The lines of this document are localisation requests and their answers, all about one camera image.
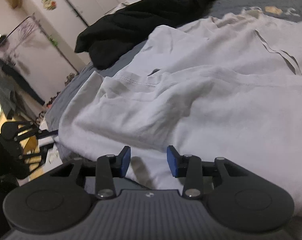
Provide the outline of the grey quilted bedspread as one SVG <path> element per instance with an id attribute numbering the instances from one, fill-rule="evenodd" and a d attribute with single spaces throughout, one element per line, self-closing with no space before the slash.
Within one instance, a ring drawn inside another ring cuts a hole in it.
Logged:
<path id="1" fill-rule="evenodd" d="M 267 15 L 282 18 L 284 20 L 301 22 L 302 21 L 302 0 L 217 0 L 210 9 L 210 13 L 214 17 L 223 16 L 228 12 L 237 13 L 244 9 L 258 9 L 262 10 L 267 6 L 271 10 L 281 9 L 283 12 L 266 12 Z M 55 100 L 53 100 L 52 107 L 48 110 L 43 120 L 47 124 L 49 131 L 57 130 L 59 120 L 62 116 L 66 106 L 79 91 L 80 87 L 94 72 L 98 72 L 102 76 L 114 76 L 116 72 L 121 70 L 129 64 L 134 56 L 142 49 L 145 42 L 141 42 L 133 49 L 123 54 L 113 66 L 106 70 L 98 70 L 93 63 L 89 63 L 79 75 L 73 78 L 66 88 L 60 92 Z"/>

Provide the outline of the black clothes pile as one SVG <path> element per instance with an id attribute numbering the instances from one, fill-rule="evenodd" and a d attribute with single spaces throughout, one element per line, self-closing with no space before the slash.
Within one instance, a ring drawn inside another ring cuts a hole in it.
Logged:
<path id="1" fill-rule="evenodd" d="M 88 53 L 98 70 L 148 38 L 160 25 L 180 27 L 201 18 L 216 0 L 140 0 L 100 18 L 82 31 L 75 53 Z"/>

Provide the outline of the black hat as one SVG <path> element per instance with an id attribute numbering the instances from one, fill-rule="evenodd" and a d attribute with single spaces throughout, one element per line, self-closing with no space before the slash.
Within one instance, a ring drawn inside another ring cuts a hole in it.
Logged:
<path id="1" fill-rule="evenodd" d="M 0 34 L 0 46 L 1 46 L 1 44 L 2 44 L 3 42 L 5 42 L 6 38 L 7 38 L 7 35 L 5 35 L 5 34 Z"/>

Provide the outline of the black clothes rack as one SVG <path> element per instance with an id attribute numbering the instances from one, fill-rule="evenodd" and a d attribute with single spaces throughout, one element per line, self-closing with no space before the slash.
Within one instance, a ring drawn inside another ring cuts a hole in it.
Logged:
<path id="1" fill-rule="evenodd" d="M 78 71 L 33 16 L 0 46 L 0 105 L 8 119 L 36 120 Z"/>

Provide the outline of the white t-shirt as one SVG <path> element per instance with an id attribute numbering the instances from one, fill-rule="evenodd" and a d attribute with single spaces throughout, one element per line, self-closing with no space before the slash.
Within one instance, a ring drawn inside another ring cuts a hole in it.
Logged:
<path id="1" fill-rule="evenodd" d="M 302 22 L 246 11 L 159 26 L 113 77 L 91 74 L 59 139 L 91 160 L 130 146 L 128 177 L 154 189 L 182 189 L 169 145 L 226 157 L 286 189 L 302 216 Z"/>

